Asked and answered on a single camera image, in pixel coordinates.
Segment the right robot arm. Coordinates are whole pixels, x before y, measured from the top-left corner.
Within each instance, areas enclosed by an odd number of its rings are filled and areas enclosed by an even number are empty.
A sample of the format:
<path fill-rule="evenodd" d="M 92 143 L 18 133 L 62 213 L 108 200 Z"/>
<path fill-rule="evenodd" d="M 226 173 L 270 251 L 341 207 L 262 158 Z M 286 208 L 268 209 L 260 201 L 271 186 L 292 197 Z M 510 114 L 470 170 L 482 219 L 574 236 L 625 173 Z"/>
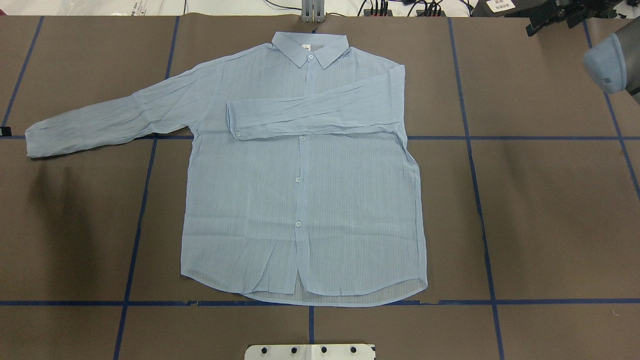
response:
<path fill-rule="evenodd" d="M 591 47 L 583 66 L 606 94 L 626 92 L 640 103 L 640 19 L 633 19 Z"/>

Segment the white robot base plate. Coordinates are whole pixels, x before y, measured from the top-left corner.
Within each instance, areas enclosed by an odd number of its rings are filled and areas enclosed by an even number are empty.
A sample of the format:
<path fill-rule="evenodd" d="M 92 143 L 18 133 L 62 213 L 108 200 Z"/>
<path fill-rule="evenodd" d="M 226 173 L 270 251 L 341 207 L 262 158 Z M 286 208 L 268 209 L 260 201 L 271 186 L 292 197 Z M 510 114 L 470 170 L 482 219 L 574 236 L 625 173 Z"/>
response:
<path fill-rule="evenodd" d="M 251 345 L 245 360 L 375 360 L 373 344 L 263 344 Z"/>

